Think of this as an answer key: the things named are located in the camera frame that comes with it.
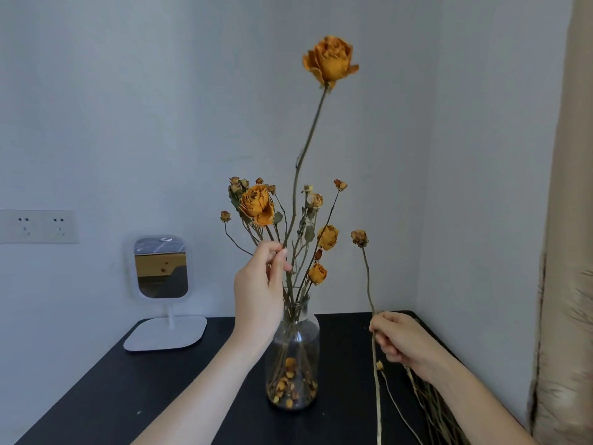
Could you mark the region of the white standing mirror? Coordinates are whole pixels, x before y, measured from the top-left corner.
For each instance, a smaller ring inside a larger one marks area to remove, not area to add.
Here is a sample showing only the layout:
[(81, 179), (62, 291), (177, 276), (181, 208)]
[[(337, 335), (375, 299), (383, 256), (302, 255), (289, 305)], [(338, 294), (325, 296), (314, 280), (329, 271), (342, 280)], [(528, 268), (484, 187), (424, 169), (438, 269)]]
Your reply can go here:
[(124, 245), (132, 293), (162, 314), (142, 320), (123, 342), (130, 353), (181, 350), (197, 344), (207, 319), (178, 314), (177, 307), (195, 293), (193, 256), (185, 239), (174, 234), (134, 234)]

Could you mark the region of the thin dried rosebud stem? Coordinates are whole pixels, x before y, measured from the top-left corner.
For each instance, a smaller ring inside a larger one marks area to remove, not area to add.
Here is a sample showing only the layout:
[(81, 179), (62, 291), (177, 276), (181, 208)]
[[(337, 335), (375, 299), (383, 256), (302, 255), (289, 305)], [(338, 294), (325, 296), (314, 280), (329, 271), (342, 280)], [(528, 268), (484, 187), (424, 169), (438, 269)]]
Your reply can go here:
[[(366, 289), (367, 289), (367, 299), (368, 299), (368, 303), (369, 306), (371, 308), (371, 313), (372, 316), (374, 316), (376, 314), (376, 310), (375, 310), (375, 306), (372, 300), (372, 296), (371, 296), (371, 291), (370, 291), (370, 269), (369, 269), (369, 264), (368, 264), (368, 260), (367, 260), (367, 254), (366, 254), (366, 247), (369, 243), (368, 237), (367, 237), (367, 233), (363, 230), (354, 230), (351, 232), (351, 239), (353, 244), (357, 245), (361, 251), (362, 251), (362, 255), (363, 255), (363, 259), (364, 259), (364, 263), (365, 263), (365, 268), (366, 268), (366, 276), (367, 276), (367, 283), (366, 283)], [(376, 340), (375, 340), (375, 333), (372, 333), (372, 338), (371, 338), (371, 352), (372, 352), (372, 374), (374, 377), (374, 386), (375, 386), (375, 408), (376, 408), (376, 445), (382, 445), (382, 411), (381, 411), (381, 385), (380, 385), (380, 380), (379, 380), (379, 374), (381, 374), (384, 377), (384, 380), (387, 381), (387, 379), (385, 378), (385, 374), (384, 371), (379, 369), (377, 364), (378, 364), (378, 359), (376, 356)], [(415, 439), (417, 440), (419, 445), (423, 445), (422, 441), (419, 438), (419, 435), (414, 431), (414, 429), (412, 429), (412, 427), (410, 426), (410, 424), (405, 420), (402, 412), (400, 411), (400, 408), (398, 407), (397, 403), (395, 402), (391, 392), (389, 391), (389, 385), (386, 383), (386, 388), (389, 394), (389, 398), (391, 399), (391, 402), (393, 403), (393, 405), (396, 408), (396, 411), (398, 412), (400, 418), (402, 419), (402, 421), (404, 422), (404, 425), (409, 429), (409, 431), (413, 434), (413, 436), (415, 437)]]

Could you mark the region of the person's right forearm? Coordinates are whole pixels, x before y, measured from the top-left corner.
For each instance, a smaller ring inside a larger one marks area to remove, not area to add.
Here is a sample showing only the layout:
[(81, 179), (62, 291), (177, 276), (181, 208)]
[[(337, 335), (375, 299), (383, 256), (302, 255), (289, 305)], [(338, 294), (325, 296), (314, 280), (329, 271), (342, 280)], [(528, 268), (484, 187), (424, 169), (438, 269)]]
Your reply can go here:
[(485, 385), (455, 358), (430, 363), (426, 366), (426, 375), (471, 445), (539, 445)]

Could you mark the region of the beige curtain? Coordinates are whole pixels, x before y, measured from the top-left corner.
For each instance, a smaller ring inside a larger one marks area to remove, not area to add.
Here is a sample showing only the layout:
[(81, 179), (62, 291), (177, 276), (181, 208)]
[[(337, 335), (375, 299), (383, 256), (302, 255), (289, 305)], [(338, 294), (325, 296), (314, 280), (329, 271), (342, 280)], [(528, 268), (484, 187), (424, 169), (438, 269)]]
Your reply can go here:
[(538, 281), (528, 429), (593, 445), (593, 0), (573, 0)]

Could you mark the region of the fallen orange petals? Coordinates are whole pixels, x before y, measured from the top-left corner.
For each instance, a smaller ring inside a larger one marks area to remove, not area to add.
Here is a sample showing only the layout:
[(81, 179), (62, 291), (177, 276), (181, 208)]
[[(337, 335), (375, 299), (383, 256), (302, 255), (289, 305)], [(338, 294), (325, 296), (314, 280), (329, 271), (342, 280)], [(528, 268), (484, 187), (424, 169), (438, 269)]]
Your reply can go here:
[(284, 411), (302, 411), (317, 398), (317, 374), (305, 359), (295, 357), (285, 359), (277, 366), (266, 387), (267, 398)]

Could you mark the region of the person's left hand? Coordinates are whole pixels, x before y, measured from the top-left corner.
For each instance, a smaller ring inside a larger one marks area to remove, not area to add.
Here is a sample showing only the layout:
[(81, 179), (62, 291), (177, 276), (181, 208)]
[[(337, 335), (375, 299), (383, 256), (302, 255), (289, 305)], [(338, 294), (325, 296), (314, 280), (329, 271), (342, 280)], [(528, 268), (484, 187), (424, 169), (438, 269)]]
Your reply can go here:
[(233, 336), (242, 345), (262, 353), (271, 343), (284, 312), (284, 291), (268, 287), (268, 257), (284, 248), (277, 241), (261, 242), (233, 283), (235, 324)]

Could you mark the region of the bunch of dried orange roses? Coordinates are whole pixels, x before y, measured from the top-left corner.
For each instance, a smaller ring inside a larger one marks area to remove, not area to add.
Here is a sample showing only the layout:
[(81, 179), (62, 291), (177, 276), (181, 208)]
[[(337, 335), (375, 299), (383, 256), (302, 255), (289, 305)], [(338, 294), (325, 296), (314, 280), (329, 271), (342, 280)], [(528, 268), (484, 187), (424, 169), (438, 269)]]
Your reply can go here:
[(286, 261), (291, 270), (284, 276), (283, 296), (285, 322), (297, 323), (305, 317), (310, 299), (310, 289), (322, 284), (328, 274), (321, 264), (324, 252), (332, 250), (339, 238), (339, 229), (330, 224), (337, 198), (347, 188), (347, 183), (336, 179), (336, 196), (326, 221), (320, 218), (324, 197), (311, 184), (303, 186), (302, 204), (295, 216), (296, 236), (290, 239), (289, 220), (281, 205), (276, 187), (257, 179), (251, 186), (246, 179), (229, 180), (228, 196), (236, 209), (241, 225), (252, 242), (258, 246), (264, 239), (289, 246)]

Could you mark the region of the pile of dried stems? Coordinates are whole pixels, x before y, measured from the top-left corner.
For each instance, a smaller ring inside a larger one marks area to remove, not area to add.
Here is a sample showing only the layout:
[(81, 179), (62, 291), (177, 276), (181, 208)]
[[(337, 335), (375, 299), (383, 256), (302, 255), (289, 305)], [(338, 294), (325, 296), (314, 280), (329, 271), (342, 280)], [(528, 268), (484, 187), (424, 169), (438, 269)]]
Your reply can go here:
[(423, 411), (429, 445), (471, 445), (439, 391), (404, 366)]

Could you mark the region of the tall dried orange rose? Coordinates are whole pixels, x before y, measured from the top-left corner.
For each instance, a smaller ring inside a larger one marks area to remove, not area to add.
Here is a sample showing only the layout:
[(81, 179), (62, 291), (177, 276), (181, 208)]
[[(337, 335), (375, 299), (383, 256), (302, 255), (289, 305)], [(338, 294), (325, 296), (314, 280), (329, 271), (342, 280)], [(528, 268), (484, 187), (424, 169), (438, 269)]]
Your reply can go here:
[(315, 80), (320, 84), (322, 94), (315, 111), (314, 120), (308, 132), (307, 140), (295, 164), (292, 184), (292, 213), (289, 217), (284, 218), (287, 226), (283, 243), (284, 247), (289, 244), (289, 239), (295, 225), (300, 172), (313, 139), (325, 98), (333, 90), (337, 81), (348, 77), (350, 74), (355, 74), (359, 69), (357, 64), (352, 64), (352, 54), (352, 44), (347, 43), (337, 36), (328, 35), (315, 44), (302, 57), (304, 69), (315, 77)]

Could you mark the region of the clear glass vase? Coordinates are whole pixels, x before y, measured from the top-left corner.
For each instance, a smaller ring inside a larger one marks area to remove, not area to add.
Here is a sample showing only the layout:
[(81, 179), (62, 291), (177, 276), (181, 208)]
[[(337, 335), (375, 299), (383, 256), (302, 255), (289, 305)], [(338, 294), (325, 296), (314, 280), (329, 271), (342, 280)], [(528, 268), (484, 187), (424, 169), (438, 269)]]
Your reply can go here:
[(273, 370), (288, 357), (305, 359), (317, 374), (320, 360), (320, 325), (309, 312), (309, 299), (286, 303), (284, 316), (264, 354), (265, 391)]

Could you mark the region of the white wall socket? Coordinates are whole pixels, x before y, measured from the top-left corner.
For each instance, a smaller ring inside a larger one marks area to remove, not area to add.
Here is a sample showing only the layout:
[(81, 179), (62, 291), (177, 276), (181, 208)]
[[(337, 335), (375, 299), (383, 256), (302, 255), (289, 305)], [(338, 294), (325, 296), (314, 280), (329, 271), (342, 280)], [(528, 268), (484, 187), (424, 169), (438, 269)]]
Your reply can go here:
[(0, 209), (0, 244), (78, 244), (72, 210)]

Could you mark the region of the person's left forearm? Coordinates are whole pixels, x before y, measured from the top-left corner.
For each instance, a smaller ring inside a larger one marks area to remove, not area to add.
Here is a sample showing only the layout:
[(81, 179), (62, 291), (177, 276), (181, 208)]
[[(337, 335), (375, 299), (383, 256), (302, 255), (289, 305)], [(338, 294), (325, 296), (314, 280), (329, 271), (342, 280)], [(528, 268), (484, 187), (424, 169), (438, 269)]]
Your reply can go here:
[(275, 329), (235, 329), (197, 378), (131, 445), (211, 445)]

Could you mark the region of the person's right hand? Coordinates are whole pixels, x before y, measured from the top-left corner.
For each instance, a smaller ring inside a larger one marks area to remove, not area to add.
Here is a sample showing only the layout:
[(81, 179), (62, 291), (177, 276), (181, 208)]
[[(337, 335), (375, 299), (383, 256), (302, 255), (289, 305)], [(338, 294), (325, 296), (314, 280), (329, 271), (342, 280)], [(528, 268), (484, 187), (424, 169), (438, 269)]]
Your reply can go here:
[(456, 371), (451, 354), (407, 314), (397, 334), (375, 334), (375, 340), (389, 361), (410, 367), (434, 386), (449, 381)]

